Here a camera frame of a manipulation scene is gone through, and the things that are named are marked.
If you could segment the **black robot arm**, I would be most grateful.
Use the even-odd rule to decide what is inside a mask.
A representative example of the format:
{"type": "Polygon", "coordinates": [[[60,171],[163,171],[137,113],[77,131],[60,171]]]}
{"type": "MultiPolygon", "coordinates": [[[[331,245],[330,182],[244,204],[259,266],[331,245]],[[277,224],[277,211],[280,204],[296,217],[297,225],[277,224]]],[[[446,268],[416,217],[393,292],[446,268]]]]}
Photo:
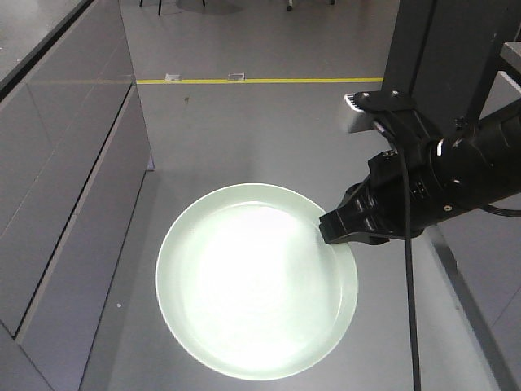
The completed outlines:
{"type": "Polygon", "coordinates": [[[446,136],[410,106],[371,119],[393,149],[370,159],[368,176],[321,216],[326,244],[414,238],[520,192],[519,101],[446,136]]]}

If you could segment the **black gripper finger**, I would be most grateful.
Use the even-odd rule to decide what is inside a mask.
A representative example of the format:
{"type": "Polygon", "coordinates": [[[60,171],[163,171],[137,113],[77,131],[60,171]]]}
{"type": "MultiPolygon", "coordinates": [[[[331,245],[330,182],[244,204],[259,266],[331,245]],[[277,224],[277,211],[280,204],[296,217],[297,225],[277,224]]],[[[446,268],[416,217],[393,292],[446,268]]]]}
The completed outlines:
{"type": "Polygon", "coordinates": [[[373,209],[338,207],[319,218],[319,231],[326,244],[380,245],[389,241],[373,209]]]}

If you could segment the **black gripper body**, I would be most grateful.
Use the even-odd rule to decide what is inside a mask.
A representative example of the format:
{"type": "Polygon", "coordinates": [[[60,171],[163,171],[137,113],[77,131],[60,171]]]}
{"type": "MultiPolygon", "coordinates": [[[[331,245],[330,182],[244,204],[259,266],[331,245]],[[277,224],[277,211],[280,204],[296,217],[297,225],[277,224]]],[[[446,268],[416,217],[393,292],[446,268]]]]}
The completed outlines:
{"type": "Polygon", "coordinates": [[[370,159],[370,173],[344,194],[344,206],[373,209],[390,239],[420,235],[438,222],[438,182],[432,168],[431,151],[406,162],[401,155],[380,153],[370,159]]]}

